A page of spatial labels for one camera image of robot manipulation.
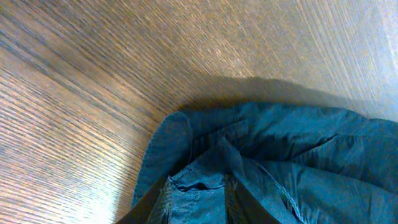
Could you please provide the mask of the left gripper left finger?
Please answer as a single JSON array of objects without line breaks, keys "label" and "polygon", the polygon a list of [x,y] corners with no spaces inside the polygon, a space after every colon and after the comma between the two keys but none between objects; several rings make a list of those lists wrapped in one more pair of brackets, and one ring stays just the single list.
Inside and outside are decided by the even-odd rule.
[{"label": "left gripper left finger", "polygon": [[171,183],[161,177],[116,224],[169,224]]}]

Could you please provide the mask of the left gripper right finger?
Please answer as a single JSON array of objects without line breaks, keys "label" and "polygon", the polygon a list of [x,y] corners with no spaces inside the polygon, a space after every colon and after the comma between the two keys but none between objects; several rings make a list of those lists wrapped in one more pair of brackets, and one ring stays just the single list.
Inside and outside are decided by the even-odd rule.
[{"label": "left gripper right finger", "polygon": [[226,222],[228,224],[279,224],[233,175],[224,178]]}]

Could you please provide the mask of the navy blue shorts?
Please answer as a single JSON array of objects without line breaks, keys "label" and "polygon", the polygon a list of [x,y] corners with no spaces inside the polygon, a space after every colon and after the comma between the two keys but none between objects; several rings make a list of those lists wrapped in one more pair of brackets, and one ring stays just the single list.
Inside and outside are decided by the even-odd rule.
[{"label": "navy blue shorts", "polygon": [[161,178],[160,219],[225,223],[235,176],[281,223],[396,223],[397,124],[350,110],[272,103],[181,110],[150,140],[132,203]]}]

